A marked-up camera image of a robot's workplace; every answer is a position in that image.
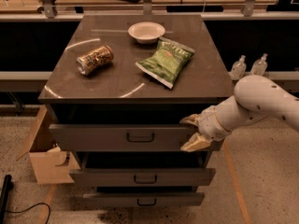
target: brown can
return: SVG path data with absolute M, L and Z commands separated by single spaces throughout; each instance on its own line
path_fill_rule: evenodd
M 97 67 L 111 63 L 113 58 L 112 49 L 109 46 L 101 46 L 77 57 L 78 70 L 82 75 L 87 76 Z

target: floor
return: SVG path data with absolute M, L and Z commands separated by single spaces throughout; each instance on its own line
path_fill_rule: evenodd
M 217 173 L 201 206 L 89 209 L 88 189 L 36 183 L 28 154 L 16 160 L 38 108 L 16 116 L 0 107 L 0 182 L 12 175 L 7 209 L 50 205 L 50 224 L 267 224 L 299 223 L 299 133 L 276 119 L 235 130 L 208 164 Z M 46 223 L 48 209 L 5 214 L 6 224 Z

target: bottle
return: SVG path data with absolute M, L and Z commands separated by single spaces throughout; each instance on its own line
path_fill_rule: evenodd
M 258 59 L 254 62 L 251 70 L 250 70 L 250 73 L 252 75 L 258 75 L 258 76 L 262 76 L 263 73 L 265 72 L 267 66 L 268 66 L 268 63 L 266 61 L 267 59 L 267 55 L 266 53 L 263 54 L 263 57 L 261 59 Z
M 232 71 L 230 72 L 231 79 L 239 80 L 244 76 L 245 70 L 246 70 L 245 56 L 242 55 L 239 61 L 236 61 L 233 64 Z

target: green chip bag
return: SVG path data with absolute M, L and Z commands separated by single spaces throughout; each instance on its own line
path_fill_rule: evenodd
M 156 52 L 151 57 L 135 63 L 135 65 L 172 89 L 179 72 L 194 53 L 194 49 L 160 37 Z

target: white bowl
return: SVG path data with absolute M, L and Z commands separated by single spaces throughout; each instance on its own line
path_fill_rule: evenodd
M 128 32 L 140 44 L 151 44 L 156 42 L 159 36 L 164 35 L 165 29 L 158 23 L 140 22 L 132 25 Z

